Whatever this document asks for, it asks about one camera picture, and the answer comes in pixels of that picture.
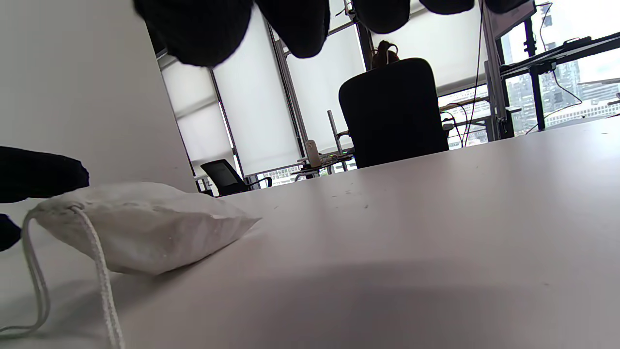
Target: white table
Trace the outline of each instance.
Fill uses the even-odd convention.
[[[620,348],[619,129],[227,197],[264,215],[255,231],[192,268],[113,280],[127,348]],[[0,346],[103,348],[92,262],[51,240],[37,251],[51,319]],[[3,323],[33,316],[18,252],[0,254]]]

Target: white cord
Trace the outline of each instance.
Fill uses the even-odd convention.
[[[101,241],[97,235],[95,227],[92,226],[91,220],[78,206],[71,206],[82,221],[82,226],[88,234],[94,255],[95,267],[97,268],[97,278],[99,279],[99,289],[101,291],[101,301],[104,308],[105,325],[108,328],[108,337],[114,349],[124,349],[125,341],[123,340],[123,332],[121,331],[118,321],[116,306],[114,305],[114,297],[112,296],[112,285],[110,284],[110,273],[105,262],[104,251],[101,247]]]
[[[104,309],[105,324],[108,330],[108,337],[113,349],[125,349],[125,341],[123,340],[123,333],[118,321],[118,314],[114,305],[114,298],[112,296],[112,286],[110,284],[110,274],[104,258],[104,251],[101,247],[101,241],[97,235],[95,227],[93,227],[91,220],[78,206],[69,207],[80,218],[81,224],[84,227],[88,235],[88,239],[91,243],[91,248],[94,253],[95,267],[97,268],[97,278],[99,279],[99,289],[101,292],[102,305]],[[32,284],[35,290],[35,297],[37,300],[37,321],[30,326],[8,326],[0,329],[0,333],[6,331],[22,331],[19,333],[10,333],[0,335],[0,339],[20,338],[25,337],[34,331],[38,330],[50,316],[50,293],[41,267],[37,260],[32,241],[30,239],[29,222],[32,220],[36,211],[32,210],[28,212],[24,218],[22,224],[22,245],[24,247],[24,256],[26,258],[26,264],[28,265],[28,271],[32,279]]]
[[[28,271],[30,278],[32,279],[32,285],[35,289],[35,298],[37,300],[37,321],[33,325],[29,326],[8,326],[0,329],[0,333],[6,331],[21,331],[17,333],[9,333],[0,335],[0,339],[20,338],[25,337],[34,331],[38,330],[50,316],[50,293],[45,284],[41,267],[37,260],[35,250],[32,246],[29,232],[29,222],[32,220],[34,211],[28,212],[24,218],[22,224],[22,246],[24,248],[24,256],[26,258],[26,264],[28,265]]]

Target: chair backrest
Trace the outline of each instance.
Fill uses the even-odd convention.
[[[200,165],[200,167],[218,188],[220,196],[243,193],[249,190],[237,171],[224,159],[211,161]]]
[[[433,71],[421,58],[358,75],[339,99],[359,168],[448,150]]]

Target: hair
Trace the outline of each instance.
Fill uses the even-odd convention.
[[[389,50],[389,48],[392,46],[396,47],[396,52]],[[400,58],[398,58],[397,52],[398,52],[398,46],[385,40],[381,41],[379,43],[379,47],[377,47],[376,53],[373,55],[373,61],[371,63],[371,68],[377,69],[382,66],[386,66],[390,63],[394,63],[396,61],[401,60]]]

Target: black cloth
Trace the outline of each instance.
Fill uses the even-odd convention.
[[[420,0],[439,14],[471,10],[474,0]],[[491,11],[508,12],[527,0],[486,0]],[[240,46],[254,2],[298,58],[321,52],[330,22],[329,0],[133,0],[135,11],[168,53],[185,64],[214,67]],[[409,20],[409,0],[353,0],[362,24],[373,32],[393,32]]]
[[[243,40],[253,0],[133,0],[168,53],[185,64],[216,66]]]
[[[360,22],[375,33],[391,33],[409,20],[409,0],[353,0]]]
[[[256,0],[256,4],[295,57],[321,52],[329,32],[329,0]]]
[[[9,216],[0,214],[0,252],[15,245],[21,236],[22,230],[9,219]]]
[[[457,14],[474,8],[474,0],[420,0],[420,3],[436,14]]]
[[[523,5],[529,0],[485,0],[489,9],[495,13],[506,13]]]
[[[0,203],[48,198],[89,185],[80,161],[62,155],[0,147]],[[21,229],[0,214],[0,251],[21,238]]]

